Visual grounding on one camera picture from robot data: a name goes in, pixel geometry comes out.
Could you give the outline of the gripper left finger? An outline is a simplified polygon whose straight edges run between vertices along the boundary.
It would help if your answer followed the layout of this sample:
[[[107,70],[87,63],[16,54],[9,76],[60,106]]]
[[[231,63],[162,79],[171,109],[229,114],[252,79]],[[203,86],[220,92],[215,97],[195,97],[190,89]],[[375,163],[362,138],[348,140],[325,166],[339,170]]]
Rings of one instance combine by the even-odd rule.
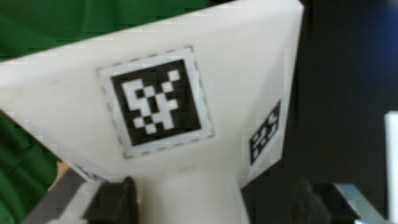
[[[84,220],[87,224],[139,224],[137,186],[130,177],[99,186]]]

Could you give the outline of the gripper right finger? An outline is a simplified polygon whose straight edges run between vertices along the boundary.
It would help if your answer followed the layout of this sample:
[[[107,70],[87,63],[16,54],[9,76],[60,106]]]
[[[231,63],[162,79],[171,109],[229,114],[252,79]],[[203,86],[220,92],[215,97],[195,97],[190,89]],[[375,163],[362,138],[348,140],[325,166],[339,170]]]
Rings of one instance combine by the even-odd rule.
[[[336,188],[327,183],[298,182],[298,190],[291,208],[293,224],[345,224],[339,211],[341,197]]]

